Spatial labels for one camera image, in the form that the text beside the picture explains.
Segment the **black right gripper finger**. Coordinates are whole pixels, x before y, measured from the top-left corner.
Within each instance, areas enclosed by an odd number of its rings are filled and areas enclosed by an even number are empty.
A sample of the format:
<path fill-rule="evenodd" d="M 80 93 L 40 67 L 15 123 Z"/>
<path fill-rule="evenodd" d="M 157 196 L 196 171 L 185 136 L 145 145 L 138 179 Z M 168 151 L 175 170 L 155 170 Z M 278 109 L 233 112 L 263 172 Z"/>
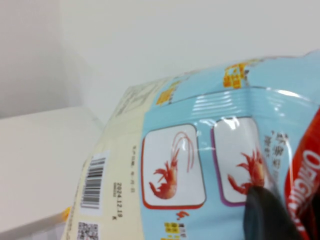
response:
<path fill-rule="evenodd" d="M 295 224 L 281 202 L 268 189 L 248 190 L 243 217 L 246 240 L 301 240 Z"/>

